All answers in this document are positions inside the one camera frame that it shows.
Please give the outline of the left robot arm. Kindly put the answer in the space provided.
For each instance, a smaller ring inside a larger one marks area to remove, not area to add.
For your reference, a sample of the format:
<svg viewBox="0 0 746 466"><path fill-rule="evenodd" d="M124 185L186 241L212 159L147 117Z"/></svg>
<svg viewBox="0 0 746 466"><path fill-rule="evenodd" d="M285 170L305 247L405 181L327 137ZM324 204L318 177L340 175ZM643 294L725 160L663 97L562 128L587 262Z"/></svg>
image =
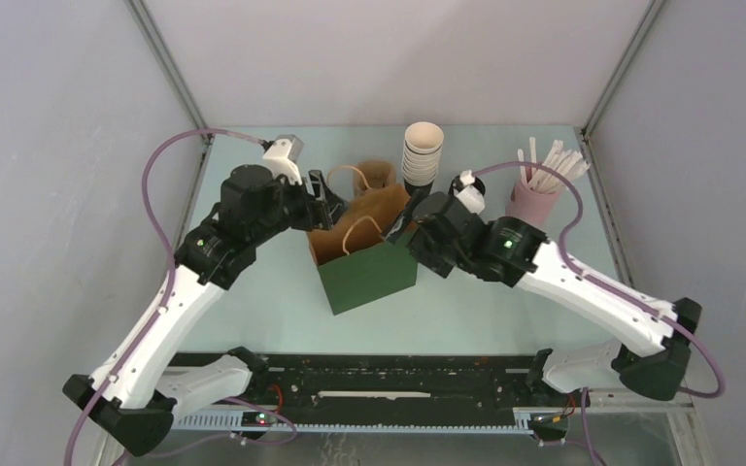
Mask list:
<svg viewBox="0 0 746 466"><path fill-rule="evenodd" d="M65 383L64 394L126 453L153 451L179 420L220 400L251 405L266 396L267 365L243 347L178 376L164 371L197 321L255 262L259 246L289 229L329 230L348 210L321 171L308 178L299 183L256 164L233 169L134 329L91 375Z"/></svg>

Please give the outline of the brown pulp cup carrier stack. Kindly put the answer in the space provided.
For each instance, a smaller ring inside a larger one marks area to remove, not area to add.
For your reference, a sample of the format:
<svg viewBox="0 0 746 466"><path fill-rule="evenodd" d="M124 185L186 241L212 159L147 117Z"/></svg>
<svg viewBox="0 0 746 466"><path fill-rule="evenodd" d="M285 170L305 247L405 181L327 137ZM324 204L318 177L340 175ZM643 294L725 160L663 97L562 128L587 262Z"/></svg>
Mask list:
<svg viewBox="0 0 746 466"><path fill-rule="evenodd" d="M383 160L365 160L353 170L354 197L364 195L370 189L381 189L396 183L396 168Z"/></svg>

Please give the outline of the pink straw holder cup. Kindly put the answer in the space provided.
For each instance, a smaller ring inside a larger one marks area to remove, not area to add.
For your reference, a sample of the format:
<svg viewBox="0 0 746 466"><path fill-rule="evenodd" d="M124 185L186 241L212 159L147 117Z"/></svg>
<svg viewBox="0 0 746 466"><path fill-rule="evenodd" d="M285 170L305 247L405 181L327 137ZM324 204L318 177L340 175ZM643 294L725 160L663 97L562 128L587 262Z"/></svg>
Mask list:
<svg viewBox="0 0 746 466"><path fill-rule="evenodd" d="M515 182L510 200L505 206L505 214L541 229L556 206L560 193L541 193L533 190L528 185L527 172L526 167L521 168L520 178Z"/></svg>

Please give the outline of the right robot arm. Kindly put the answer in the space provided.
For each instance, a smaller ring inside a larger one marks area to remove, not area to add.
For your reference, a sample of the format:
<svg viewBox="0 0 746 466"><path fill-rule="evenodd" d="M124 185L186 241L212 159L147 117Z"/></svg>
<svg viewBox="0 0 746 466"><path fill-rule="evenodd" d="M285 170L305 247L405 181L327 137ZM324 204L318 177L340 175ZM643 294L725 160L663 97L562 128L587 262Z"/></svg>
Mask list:
<svg viewBox="0 0 746 466"><path fill-rule="evenodd" d="M651 299L586 267L538 228L511 216L484 221L444 192L414 195L382 238L396 243L409 226L416 230L407 250L436 275L460 269L543 296L612 335L584 349L536 353L526 379L535 404L550 406L602 378L657 401L681 392L701 313L697 302Z"/></svg>

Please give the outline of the stack of black lids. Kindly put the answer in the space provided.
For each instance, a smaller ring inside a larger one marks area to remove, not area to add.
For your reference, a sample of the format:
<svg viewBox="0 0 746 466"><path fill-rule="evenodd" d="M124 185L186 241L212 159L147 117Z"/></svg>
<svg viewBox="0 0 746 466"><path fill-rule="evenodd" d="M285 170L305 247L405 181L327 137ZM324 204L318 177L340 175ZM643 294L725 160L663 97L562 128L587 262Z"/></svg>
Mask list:
<svg viewBox="0 0 746 466"><path fill-rule="evenodd" d="M480 178L473 176L470 176L469 179L472 180L472 183L470 185L473 186L482 197L484 197L486 194L486 187L483 181ZM447 193L451 196L454 196L465 188L466 184L461 179L461 175L456 175L452 178Z"/></svg>

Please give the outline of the white wrapped straws bundle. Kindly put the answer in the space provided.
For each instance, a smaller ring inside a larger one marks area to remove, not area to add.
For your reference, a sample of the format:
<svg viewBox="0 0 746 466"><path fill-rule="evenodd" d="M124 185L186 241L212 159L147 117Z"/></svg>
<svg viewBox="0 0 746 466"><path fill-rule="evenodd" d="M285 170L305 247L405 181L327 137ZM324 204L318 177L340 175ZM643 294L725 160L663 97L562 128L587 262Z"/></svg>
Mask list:
<svg viewBox="0 0 746 466"><path fill-rule="evenodd" d="M538 194L555 194L564 187L564 183L558 178L558 175L569 182L575 182L591 168L591 163L585 159L581 152L566 150L562 140L554 140L547 155L539 161L536 138L529 137L528 151L517 150L517 157L520 162L531 162L556 172L554 175L536 167L523 166L520 168L522 186Z"/></svg>

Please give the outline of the green paper bag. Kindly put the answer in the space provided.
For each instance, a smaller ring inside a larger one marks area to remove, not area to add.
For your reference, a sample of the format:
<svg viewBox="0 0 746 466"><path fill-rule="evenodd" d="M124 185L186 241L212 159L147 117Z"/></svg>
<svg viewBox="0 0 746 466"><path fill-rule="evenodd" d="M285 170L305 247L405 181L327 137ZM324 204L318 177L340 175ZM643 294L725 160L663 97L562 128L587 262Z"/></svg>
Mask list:
<svg viewBox="0 0 746 466"><path fill-rule="evenodd" d="M309 248L330 310L335 316L416 284L418 263L405 248L408 232L396 245L383 231L409 200L396 182L353 197L349 209L330 231L307 234Z"/></svg>

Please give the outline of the stack of paper cups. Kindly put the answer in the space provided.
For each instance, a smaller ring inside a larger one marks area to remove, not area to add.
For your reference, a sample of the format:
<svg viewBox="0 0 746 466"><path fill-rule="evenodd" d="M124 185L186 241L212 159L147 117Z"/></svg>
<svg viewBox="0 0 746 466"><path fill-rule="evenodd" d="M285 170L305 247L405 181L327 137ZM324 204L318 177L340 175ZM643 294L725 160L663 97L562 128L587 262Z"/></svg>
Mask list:
<svg viewBox="0 0 746 466"><path fill-rule="evenodd" d="M443 143L444 132L434 123L419 121L406 128L401 171L408 194L430 191L438 174Z"/></svg>

